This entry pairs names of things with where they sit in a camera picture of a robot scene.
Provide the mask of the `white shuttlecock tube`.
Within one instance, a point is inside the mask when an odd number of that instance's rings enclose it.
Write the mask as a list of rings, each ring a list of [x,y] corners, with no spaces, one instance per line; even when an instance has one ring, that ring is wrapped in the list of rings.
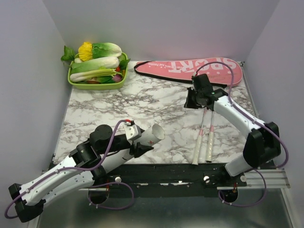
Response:
[[[149,127],[147,130],[141,129],[142,136],[134,141],[134,143],[140,142],[142,145],[147,146],[154,146],[158,142],[162,141],[165,138],[165,131],[163,128],[158,125],[154,124]],[[122,164],[126,163],[131,159],[120,159],[118,158],[118,153],[120,150],[119,143],[120,143],[119,135],[114,137],[113,143],[110,148],[110,152],[113,152],[113,155],[107,155],[104,161],[101,163],[101,166],[105,170],[106,173],[111,172],[112,170],[116,169],[117,167],[121,166]]]

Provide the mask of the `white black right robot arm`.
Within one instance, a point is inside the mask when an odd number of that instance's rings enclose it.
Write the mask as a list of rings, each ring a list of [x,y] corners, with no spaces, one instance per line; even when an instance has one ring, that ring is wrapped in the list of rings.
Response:
[[[185,108],[206,107],[227,119],[246,138],[242,155],[228,162],[218,180],[224,186],[235,182],[236,176],[257,168],[281,154],[278,126],[265,123],[233,102],[223,89],[213,89],[206,74],[193,76],[188,88]]]

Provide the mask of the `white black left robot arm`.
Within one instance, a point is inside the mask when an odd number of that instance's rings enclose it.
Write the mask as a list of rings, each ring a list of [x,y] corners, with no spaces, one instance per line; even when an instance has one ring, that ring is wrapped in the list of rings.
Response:
[[[81,188],[102,187],[108,173],[153,150],[153,146],[165,138],[165,132],[158,124],[147,130],[130,120],[121,120],[119,124],[123,125],[123,134],[115,133],[118,126],[111,128],[102,124],[85,142],[41,176],[26,184],[12,184],[9,193],[15,217],[26,223],[61,196]]]

